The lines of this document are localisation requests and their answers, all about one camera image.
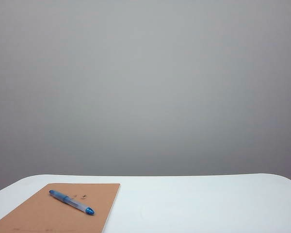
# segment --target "pen cap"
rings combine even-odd
[[[52,196],[52,197],[55,197],[56,199],[60,200],[60,201],[63,201],[64,202],[64,199],[65,197],[67,197],[67,195],[65,194],[62,194],[60,192],[57,192],[55,190],[50,190],[49,191],[49,194]]]

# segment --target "blue pen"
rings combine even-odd
[[[88,215],[94,215],[94,213],[95,213],[91,207],[84,205],[76,200],[73,200],[65,194],[62,194],[62,193],[57,192],[55,190],[50,190],[49,194],[52,197],[54,197],[54,198],[56,198],[64,203],[67,203],[68,205],[71,205],[74,208],[77,208],[77,209],[87,213]]]

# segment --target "white tabletop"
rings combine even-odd
[[[0,219],[48,183],[120,183],[103,233],[291,233],[291,180],[271,174],[36,175],[0,191]]]

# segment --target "plain background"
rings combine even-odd
[[[0,0],[0,189],[257,172],[291,179],[291,0]]]

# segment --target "notebook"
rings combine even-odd
[[[49,183],[0,220],[0,233],[100,233],[119,187],[119,183]],[[49,190],[92,207],[95,215],[55,199]]]

